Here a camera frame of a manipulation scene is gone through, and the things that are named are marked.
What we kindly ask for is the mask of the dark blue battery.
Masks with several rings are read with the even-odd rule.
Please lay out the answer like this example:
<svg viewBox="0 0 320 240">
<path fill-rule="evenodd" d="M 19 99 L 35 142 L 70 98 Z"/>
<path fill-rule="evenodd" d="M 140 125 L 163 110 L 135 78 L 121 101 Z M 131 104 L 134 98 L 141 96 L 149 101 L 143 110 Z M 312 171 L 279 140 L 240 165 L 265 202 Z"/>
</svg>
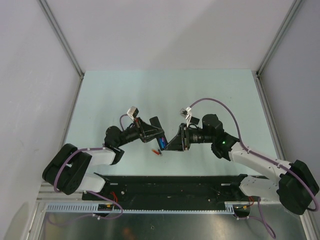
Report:
<svg viewBox="0 0 320 240">
<path fill-rule="evenodd" d="M 161 140 L 162 140 L 163 148 L 165 148 L 165 147 L 167 146 L 167 144 L 168 144 L 168 143 L 167 143 L 167 140 L 166 140 L 165 137 L 162 137 Z"/>
</svg>

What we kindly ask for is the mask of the black remote control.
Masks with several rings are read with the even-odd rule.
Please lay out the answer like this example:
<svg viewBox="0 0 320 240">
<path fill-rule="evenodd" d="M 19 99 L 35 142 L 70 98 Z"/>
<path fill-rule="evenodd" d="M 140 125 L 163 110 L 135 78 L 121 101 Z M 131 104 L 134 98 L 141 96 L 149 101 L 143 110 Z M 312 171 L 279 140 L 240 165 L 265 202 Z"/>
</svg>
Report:
<svg viewBox="0 0 320 240">
<path fill-rule="evenodd" d="M 165 131 L 163 130 L 163 128 L 161 126 L 160 120 L 157 116 L 154 116 L 154 117 L 150 118 L 149 121 L 153 127 L 158 129 L 157 134 L 156 134 L 156 140 L 157 140 L 159 149 L 161 151 L 164 151 L 167 144 L 168 144 L 168 141 L 165 136 Z"/>
</svg>

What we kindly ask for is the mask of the black battery cover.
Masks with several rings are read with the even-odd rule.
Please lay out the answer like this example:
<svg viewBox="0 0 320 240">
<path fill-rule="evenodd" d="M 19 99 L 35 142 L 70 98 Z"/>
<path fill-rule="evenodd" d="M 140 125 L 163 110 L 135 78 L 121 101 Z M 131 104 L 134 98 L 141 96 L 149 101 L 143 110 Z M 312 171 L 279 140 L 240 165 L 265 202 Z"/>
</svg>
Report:
<svg viewBox="0 0 320 240">
<path fill-rule="evenodd" d="M 194 124 L 194 125 L 198 125 L 199 122 L 200 122 L 200 119 L 193 116 L 190 118 L 190 121 L 189 121 L 190 124 Z"/>
</svg>

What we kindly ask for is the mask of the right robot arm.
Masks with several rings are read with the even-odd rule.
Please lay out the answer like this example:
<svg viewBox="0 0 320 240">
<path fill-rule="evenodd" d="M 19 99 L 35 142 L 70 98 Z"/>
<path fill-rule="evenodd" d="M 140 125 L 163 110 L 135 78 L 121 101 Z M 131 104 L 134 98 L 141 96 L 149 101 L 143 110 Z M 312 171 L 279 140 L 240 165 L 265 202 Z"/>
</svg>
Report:
<svg viewBox="0 0 320 240">
<path fill-rule="evenodd" d="M 264 178 L 241 175 L 230 188 L 231 196 L 242 201 L 247 196 L 279 201 L 287 210 L 303 215 L 320 190 L 308 166 L 300 160 L 289 162 L 269 159 L 244 146 L 240 139 L 225 132 L 215 114 L 202 118 L 202 127 L 186 123 L 179 126 L 177 135 L 166 145 L 167 151 L 187 151 L 191 144 L 210 144 L 219 159 L 244 165 Z"/>
</svg>

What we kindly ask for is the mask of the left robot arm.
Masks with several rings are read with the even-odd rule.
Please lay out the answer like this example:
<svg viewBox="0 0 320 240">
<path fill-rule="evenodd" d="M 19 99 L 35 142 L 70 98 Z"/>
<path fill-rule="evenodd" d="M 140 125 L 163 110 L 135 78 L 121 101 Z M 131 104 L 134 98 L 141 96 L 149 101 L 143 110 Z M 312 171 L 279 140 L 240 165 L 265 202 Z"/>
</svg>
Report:
<svg viewBox="0 0 320 240">
<path fill-rule="evenodd" d="M 89 173 L 88 168 L 116 165 L 125 151 L 120 149 L 135 140 L 148 143 L 163 137 L 164 130 L 157 116 L 144 122 L 137 117 L 126 129 L 110 126 L 105 132 L 102 147 L 77 148 L 65 144 L 42 173 L 42 179 L 54 187 L 54 191 L 71 195 L 77 191 L 91 191 L 100 200 L 110 196 L 107 180 L 98 173 Z"/>
</svg>

